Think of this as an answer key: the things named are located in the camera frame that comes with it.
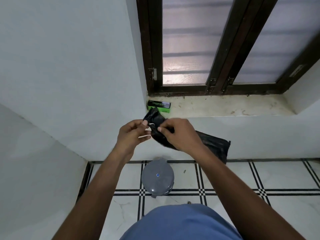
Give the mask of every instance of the green box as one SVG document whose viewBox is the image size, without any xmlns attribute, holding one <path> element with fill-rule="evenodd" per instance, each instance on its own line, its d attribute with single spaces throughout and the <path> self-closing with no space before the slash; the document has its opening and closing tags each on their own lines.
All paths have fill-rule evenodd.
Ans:
<svg viewBox="0 0 320 240">
<path fill-rule="evenodd" d="M 160 112 L 170 113 L 171 103 L 149 100 L 146 104 L 148 110 L 158 108 Z"/>
</svg>

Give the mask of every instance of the dark wooden window frame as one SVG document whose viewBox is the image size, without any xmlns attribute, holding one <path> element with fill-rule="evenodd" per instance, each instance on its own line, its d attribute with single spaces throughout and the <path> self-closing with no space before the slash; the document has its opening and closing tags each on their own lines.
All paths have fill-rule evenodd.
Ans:
<svg viewBox="0 0 320 240">
<path fill-rule="evenodd" d="M 162 0 L 136 1 L 146 84 L 148 95 L 151 97 L 282 94 L 320 59 L 319 33 L 276 83 L 233 85 L 278 1 L 234 0 L 206 85 L 163 86 Z"/>
</svg>

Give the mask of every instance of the floor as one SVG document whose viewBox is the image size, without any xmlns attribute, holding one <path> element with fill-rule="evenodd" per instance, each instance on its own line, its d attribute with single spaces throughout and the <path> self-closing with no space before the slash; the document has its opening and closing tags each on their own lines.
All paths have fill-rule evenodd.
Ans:
<svg viewBox="0 0 320 240">
<path fill-rule="evenodd" d="M 232 224 L 206 175 L 194 161 L 168 161 L 175 180 L 168 196 L 152 198 L 140 181 L 145 162 L 131 161 L 120 175 L 100 239 L 118 240 L 150 210 L 201 203 Z M 100 164 L 91 168 L 88 181 Z M 320 161 L 242 161 L 227 166 L 307 240 L 320 236 Z"/>
</svg>

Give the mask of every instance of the grey trash can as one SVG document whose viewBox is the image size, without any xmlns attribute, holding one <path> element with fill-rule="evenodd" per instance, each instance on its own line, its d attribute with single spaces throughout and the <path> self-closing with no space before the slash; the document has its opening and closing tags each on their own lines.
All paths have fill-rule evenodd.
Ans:
<svg viewBox="0 0 320 240">
<path fill-rule="evenodd" d="M 151 196 L 164 196 L 174 185 L 174 171 L 164 158 L 149 162 L 143 169 L 141 181 Z"/>
</svg>

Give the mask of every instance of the plastic bag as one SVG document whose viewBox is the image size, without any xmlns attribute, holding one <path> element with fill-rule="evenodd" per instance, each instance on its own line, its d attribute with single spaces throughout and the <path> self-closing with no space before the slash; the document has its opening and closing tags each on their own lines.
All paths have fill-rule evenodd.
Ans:
<svg viewBox="0 0 320 240">
<path fill-rule="evenodd" d="M 172 144 L 168 142 L 166 137 L 158 131 L 158 127 L 166 120 L 157 108 L 152 108 L 144 117 L 144 120 L 148 121 L 149 127 L 151 128 L 151 136 L 161 145 L 177 150 Z M 174 133 L 174 128 L 167 128 L 171 133 Z M 230 141 L 207 135 L 205 133 L 196 131 L 204 145 L 206 145 L 210 151 L 216 157 L 218 157 L 224 164 L 227 163 L 227 154 L 230 147 Z"/>
</svg>

